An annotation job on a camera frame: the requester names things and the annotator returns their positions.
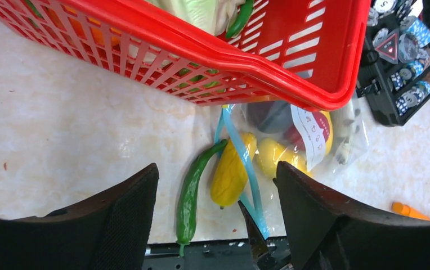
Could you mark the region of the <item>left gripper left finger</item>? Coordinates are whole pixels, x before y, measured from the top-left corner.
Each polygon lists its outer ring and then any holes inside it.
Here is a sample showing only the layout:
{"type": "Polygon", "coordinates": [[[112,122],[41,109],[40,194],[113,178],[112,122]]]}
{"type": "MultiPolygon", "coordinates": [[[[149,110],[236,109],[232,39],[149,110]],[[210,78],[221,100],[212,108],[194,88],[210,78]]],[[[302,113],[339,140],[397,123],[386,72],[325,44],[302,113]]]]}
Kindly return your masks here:
{"type": "Polygon", "coordinates": [[[158,180],[152,163],[44,217],[0,219],[0,269],[141,269],[158,180]]]}

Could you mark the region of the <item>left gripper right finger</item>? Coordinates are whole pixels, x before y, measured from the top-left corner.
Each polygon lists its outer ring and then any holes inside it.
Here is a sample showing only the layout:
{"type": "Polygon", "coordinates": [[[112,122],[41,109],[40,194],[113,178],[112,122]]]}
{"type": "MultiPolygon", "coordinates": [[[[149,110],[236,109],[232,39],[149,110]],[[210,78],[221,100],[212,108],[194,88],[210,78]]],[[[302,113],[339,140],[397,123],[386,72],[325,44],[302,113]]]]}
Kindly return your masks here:
{"type": "Polygon", "coordinates": [[[430,269],[430,221],[364,204],[286,161],[274,182],[294,269],[430,269]]]}

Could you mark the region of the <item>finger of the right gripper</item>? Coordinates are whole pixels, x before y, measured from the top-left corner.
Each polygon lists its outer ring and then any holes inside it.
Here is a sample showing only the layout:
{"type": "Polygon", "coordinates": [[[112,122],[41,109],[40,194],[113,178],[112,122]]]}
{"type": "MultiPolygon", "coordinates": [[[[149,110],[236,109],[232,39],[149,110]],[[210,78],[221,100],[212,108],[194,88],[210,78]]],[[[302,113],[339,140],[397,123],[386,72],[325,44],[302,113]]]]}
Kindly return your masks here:
{"type": "Polygon", "coordinates": [[[245,220],[254,267],[255,269],[267,269],[266,259],[268,259],[267,256],[270,252],[266,241],[245,205],[241,201],[238,201],[238,206],[245,220]]]}

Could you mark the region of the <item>green chili pepper toy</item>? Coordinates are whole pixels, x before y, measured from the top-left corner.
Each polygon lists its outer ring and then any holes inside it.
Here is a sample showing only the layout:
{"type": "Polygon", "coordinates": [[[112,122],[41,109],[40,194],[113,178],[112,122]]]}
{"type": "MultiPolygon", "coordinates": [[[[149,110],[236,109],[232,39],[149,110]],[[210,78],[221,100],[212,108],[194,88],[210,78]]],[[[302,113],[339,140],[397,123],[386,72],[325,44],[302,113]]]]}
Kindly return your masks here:
{"type": "Polygon", "coordinates": [[[198,188],[201,175],[212,156],[224,150],[227,143],[227,139],[222,139],[202,151],[190,164],[184,177],[176,211],[176,237],[180,246],[180,257],[184,256],[184,248],[190,244],[196,231],[198,188]]]}

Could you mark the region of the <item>yellow corn toy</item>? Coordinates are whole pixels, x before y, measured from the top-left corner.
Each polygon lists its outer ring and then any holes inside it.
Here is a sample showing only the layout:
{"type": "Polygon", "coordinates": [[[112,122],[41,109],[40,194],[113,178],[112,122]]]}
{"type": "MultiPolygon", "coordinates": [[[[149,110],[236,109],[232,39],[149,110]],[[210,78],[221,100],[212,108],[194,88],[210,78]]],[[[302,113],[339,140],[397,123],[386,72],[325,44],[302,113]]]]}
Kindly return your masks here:
{"type": "Polygon", "coordinates": [[[235,204],[248,181],[248,174],[233,141],[228,140],[210,186],[210,197],[222,208],[235,204]]]}

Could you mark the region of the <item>yellow bell pepper toy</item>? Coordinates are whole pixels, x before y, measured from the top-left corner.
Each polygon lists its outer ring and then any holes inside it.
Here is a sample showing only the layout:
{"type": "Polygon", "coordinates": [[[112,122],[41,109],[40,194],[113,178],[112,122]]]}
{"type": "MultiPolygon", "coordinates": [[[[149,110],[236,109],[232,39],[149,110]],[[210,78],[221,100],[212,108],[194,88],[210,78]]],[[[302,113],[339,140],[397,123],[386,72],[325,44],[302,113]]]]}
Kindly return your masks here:
{"type": "Polygon", "coordinates": [[[258,143],[257,149],[256,162],[267,178],[273,179],[276,177],[276,168],[280,161],[286,161],[304,174],[312,177],[312,173],[307,170],[305,157],[290,148],[286,148],[274,139],[264,138],[258,143]]]}

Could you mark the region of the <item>clear zip top bag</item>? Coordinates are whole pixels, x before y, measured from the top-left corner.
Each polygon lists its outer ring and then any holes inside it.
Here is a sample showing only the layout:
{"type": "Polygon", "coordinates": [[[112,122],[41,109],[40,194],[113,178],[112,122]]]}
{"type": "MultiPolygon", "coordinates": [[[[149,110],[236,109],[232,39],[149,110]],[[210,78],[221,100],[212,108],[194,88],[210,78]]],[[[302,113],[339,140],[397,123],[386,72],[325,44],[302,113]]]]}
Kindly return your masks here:
{"type": "Polygon", "coordinates": [[[224,105],[214,135],[223,138],[228,145],[218,155],[210,196],[222,208],[243,203],[264,238],[275,230],[278,162],[312,178],[336,177],[368,148],[356,98],[331,112],[285,101],[224,105]]]}

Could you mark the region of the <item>purple eggplant toy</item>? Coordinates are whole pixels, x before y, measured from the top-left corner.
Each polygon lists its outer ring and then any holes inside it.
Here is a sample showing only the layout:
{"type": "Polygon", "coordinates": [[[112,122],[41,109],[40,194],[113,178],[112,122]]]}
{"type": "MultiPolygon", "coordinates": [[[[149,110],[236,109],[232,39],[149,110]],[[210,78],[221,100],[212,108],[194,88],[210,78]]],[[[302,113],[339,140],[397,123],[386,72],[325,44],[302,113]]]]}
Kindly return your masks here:
{"type": "Polygon", "coordinates": [[[291,104],[266,101],[247,104],[248,122],[259,131],[274,134],[287,131],[292,125],[291,104]]]}

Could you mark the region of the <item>red pomegranate toy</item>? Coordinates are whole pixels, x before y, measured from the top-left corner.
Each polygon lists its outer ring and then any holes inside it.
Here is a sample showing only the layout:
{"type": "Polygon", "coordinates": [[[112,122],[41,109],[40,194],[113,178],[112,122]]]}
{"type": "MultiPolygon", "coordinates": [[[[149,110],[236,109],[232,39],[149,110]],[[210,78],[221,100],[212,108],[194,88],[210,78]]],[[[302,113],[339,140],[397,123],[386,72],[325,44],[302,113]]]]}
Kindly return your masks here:
{"type": "Polygon", "coordinates": [[[333,124],[327,111],[308,112],[291,109],[293,125],[284,132],[284,137],[306,150],[328,153],[333,144],[333,124]]]}

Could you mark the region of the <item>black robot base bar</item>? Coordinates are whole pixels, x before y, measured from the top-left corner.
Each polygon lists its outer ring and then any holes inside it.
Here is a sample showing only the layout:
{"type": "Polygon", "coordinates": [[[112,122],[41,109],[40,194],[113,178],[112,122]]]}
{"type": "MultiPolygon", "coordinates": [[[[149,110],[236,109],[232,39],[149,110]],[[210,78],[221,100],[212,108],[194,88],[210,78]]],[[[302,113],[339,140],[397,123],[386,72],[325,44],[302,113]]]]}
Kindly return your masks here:
{"type": "Polygon", "coordinates": [[[286,237],[192,242],[183,253],[174,243],[149,245],[142,269],[293,269],[286,237]]]}

